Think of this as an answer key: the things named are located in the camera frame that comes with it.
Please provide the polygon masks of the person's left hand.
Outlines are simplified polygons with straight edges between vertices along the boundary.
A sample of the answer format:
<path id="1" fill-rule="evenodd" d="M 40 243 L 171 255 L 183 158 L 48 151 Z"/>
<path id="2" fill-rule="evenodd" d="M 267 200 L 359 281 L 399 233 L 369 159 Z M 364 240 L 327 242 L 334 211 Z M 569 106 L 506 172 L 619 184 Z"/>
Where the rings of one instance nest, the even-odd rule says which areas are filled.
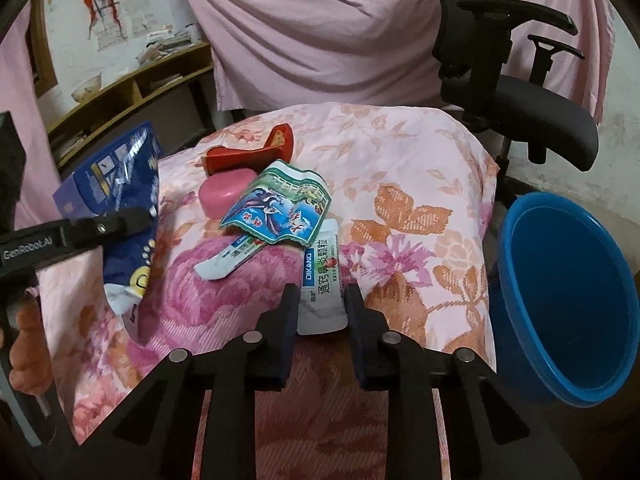
<path id="1" fill-rule="evenodd" d="M 41 396 L 51 387 L 53 374 L 38 300 L 24 292 L 13 307 L 17 336 L 9 352 L 9 382 L 18 392 Z"/>

